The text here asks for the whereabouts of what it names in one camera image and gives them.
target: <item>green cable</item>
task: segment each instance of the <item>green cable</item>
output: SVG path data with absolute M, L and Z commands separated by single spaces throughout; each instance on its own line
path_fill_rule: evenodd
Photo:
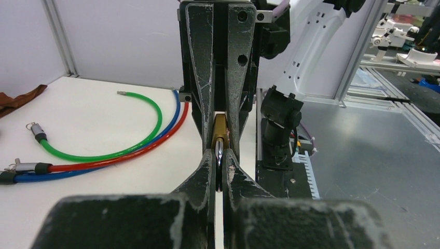
M 143 95 L 140 95 L 140 94 L 137 94 L 134 92 L 118 92 L 118 94 L 126 95 L 126 96 L 130 96 L 130 97 L 134 97 L 134 98 L 143 100 L 143 101 L 147 102 L 148 104 L 150 104 L 151 106 L 153 106 L 153 108 L 156 110 L 156 113 L 157 113 L 156 126 L 154 127 L 153 131 L 145 139 L 143 139 L 139 143 L 131 146 L 128 149 L 121 150 L 119 152 L 115 152 L 115 153 L 107 154 L 107 155 L 102 155 L 102 156 L 91 156 L 91 157 L 74 156 L 74 155 L 69 155 L 69 154 L 63 153 L 63 152 L 53 148 L 47 140 L 41 140 L 40 144 L 50 154 L 52 154 L 56 157 L 59 157 L 61 159 L 73 161 L 73 162 L 96 162 L 96 161 L 101 161 L 101 160 L 107 160 L 107 159 L 116 158 L 116 157 L 119 157 L 119 156 L 122 156 L 122 155 L 125 155 L 128 153 L 131 153 L 133 151 L 136 151 L 136 150 L 144 147 L 159 132 L 160 127 L 162 126 L 162 111 L 160 110 L 160 107 L 156 104 L 156 102 L 154 102 L 150 98 L 147 98 Z

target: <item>red cable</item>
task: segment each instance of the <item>red cable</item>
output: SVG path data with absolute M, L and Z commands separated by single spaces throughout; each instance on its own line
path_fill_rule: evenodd
M 170 130 L 170 132 L 168 132 L 165 136 L 161 137 L 159 140 L 155 141 L 154 143 L 148 145 L 143 149 L 140 149 L 136 152 L 121 157 L 98 161 L 98 162 L 87 162 L 87 163 L 67 164 L 67 165 L 52 165 L 49 166 L 48 170 L 49 172 L 89 170 L 89 169 L 109 166 L 115 163 L 127 161 L 136 158 L 138 156 L 141 156 L 149 152 L 150 150 L 155 149 L 157 146 L 168 140 L 172 135 L 174 135 L 174 133 L 176 133 L 176 131 L 179 130 L 179 128 L 182 126 L 183 122 L 185 121 L 186 115 L 188 114 L 188 109 L 189 109 L 188 106 L 189 104 L 185 103 L 185 108 L 183 109 L 182 116 L 180 117 L 177 124 L 173 127 L 173 129 Z

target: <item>black wire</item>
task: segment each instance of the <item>black wire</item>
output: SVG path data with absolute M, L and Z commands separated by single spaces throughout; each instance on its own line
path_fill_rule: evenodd
M 292 149 L 292 156 L 295 155 L 296 153 L 296 147 L 298 147 L 298 130 L 295 128 L 293 128 L 293 135 L 294 137 L 294 142 L 293 142 L 293 149 Z

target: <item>blue cable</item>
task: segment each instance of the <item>blue cable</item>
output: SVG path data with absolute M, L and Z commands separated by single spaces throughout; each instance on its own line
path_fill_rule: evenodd
M 181 107 L 180 107 L 180 102 L 178 99 L 178 92 L 176 90 L 173 90 L 173 93 L 174 93 L 174 97 L 175 97 L 176 103 L 177 103 L 176 112 L 174 113 L 173 119 L 168 124 L 168 126 L 165 127 L 165 129 L 162 132 L 160 132 L 154 139 L 152 139 L 150 142 L 148 142 L 143 148 L 145 148 L 146 146 L 159 140 L 161 137 L 165 136 L 168 132 L 170 132 L 170 130 L 176 124 L 178 116 L 180 114 Z M 35 173 L 28 173 L 28 174 L 15 176 L 14 181 L 16 183 L 37 183 L 37 182 L 59 180 L 59 179 L 69 178 L 72 176 L 83 175 L 83 174 L 90 173 L 90 172 L 93 172 L 96 170 L 100 170 L 105 167 L 100 167 L 100 168 L 90 169 L 90 170 L 78 170 L 78 171 L 68 171 L 68 172 L 60 172 L 60 173 L 50 173 L 50 174 L 43 174 L 43 175 L 37 175 Z

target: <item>gray table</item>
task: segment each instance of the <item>gray table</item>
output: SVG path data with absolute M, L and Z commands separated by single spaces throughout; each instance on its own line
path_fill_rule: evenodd
M 440 153 L 402 114 L 306 102 L 322 199 L 362 200 L 395 248 L 440 248 Z

